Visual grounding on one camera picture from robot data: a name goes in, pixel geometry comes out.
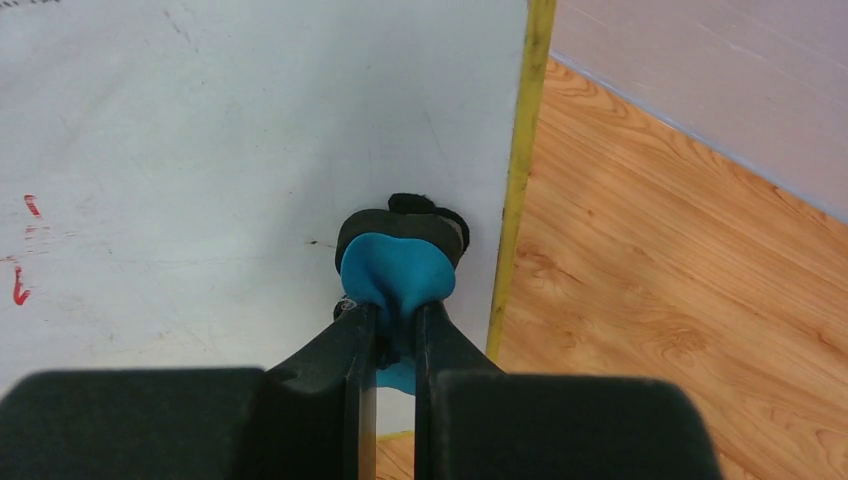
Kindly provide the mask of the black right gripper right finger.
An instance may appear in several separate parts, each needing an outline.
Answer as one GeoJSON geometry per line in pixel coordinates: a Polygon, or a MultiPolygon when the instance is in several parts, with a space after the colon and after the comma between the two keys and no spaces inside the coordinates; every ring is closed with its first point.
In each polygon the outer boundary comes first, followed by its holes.
{"type": "Polygon", "coordinates": [[[522,374],[508,374],[451,321],[441,302],[415,317],[417,479],[528,479],[526,451],[496,415],[522,374]]]}

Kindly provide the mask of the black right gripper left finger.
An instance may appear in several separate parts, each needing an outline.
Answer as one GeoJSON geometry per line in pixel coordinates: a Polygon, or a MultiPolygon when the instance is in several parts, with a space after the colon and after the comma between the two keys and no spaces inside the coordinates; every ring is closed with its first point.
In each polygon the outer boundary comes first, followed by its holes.
{"type": "Polygon", "coordinates": [[[377,319],[370,304],[345,311],[262,375],[239,478],[375,477],[377,319]]]}

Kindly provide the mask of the blue black whiteboard eraser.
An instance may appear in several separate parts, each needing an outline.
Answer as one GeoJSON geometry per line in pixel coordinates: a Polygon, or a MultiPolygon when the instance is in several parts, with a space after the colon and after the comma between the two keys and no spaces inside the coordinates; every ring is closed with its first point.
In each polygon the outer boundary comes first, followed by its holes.
{"type": "Polygon", "coordinates": [[[343,222],[335,251],[343,297],[333,318],[359,305],[377,307],[379,387],[416,392],[416,311],[453,293],[469,244],[467,222],[420,194],[394,193],[385,209],[343,222]]]}

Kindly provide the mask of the yellow framed whiteboard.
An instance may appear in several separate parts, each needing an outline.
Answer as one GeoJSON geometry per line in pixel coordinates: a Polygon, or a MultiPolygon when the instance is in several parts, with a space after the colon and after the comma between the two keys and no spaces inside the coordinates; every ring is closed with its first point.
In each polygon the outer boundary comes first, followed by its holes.
{"type": "Polygon", "coordinates": [[[268,369],[331,320],[337,237],[458,213],[479,348],[551,1],[5,1],[1,411],[27,381],[268,369]]]}

